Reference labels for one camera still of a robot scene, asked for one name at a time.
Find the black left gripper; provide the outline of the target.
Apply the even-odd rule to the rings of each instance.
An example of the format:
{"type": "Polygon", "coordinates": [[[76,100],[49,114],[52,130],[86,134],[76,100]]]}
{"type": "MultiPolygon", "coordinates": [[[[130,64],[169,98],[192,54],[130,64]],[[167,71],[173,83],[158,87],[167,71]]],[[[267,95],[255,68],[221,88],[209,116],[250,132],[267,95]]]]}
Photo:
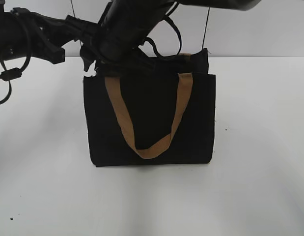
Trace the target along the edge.
{"type": "MultiPolygon", "coordinates": [[[[68,43],[68,35],[74,41],[91,41],[103,36],[103,29],[99,23],[71,15],[67,15],[63,20],[20,7],[13,8],[11,14],[26,27],[30,36],[32,56],[52,64],[65,62],[65,50],[62,46],[68,43]]],[[[83,60],[84,72],[88,72],[91,65],[95,64],[94,71],[97,73],[97,51],[92,43],[81,45],[80,57],[83,60]]]]}

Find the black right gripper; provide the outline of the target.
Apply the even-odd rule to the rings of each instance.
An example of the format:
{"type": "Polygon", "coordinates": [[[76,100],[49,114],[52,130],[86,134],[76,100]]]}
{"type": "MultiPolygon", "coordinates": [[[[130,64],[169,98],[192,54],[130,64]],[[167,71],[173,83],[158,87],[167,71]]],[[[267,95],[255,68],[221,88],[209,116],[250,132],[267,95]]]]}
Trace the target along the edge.
{"type": "Polygon", "coordinates": [[[155,24],[100,24],[95,46],[99,53],[97,67],[103,74],[150,73],[155,62],[139,46],[155,24]]]}

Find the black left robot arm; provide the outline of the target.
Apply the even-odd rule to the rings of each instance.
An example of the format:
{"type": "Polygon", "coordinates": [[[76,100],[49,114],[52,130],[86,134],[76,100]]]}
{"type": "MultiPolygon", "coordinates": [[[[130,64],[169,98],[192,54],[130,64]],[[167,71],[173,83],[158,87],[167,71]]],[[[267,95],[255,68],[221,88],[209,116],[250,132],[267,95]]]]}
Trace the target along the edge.
{"type": "Polygon", "coordinates": [[[5,11],[5,1],[0,0],[0,63],[25,58],[22,73],[31,58],[46,60],[52,64],[65,61],[63,46],[70,41],[80,41],[80,57],[84,70],[99,58],[93,42],[98,25],[68,15],[57,19],[31,12],[26,8],[15,7],[5,11]]]}

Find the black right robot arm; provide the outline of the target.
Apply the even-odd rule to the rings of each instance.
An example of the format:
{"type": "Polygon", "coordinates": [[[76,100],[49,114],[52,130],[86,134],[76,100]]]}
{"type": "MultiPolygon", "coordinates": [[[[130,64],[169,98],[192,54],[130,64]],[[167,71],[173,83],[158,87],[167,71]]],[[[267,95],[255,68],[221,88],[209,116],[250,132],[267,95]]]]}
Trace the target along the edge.
{"type": "Polygon", "coordinates": [[[168,20],[174,0],[112,0],[108,3],[93,40],[98,60],[131,69],[154,67],[139,49],[161,21],[168,20]]]}

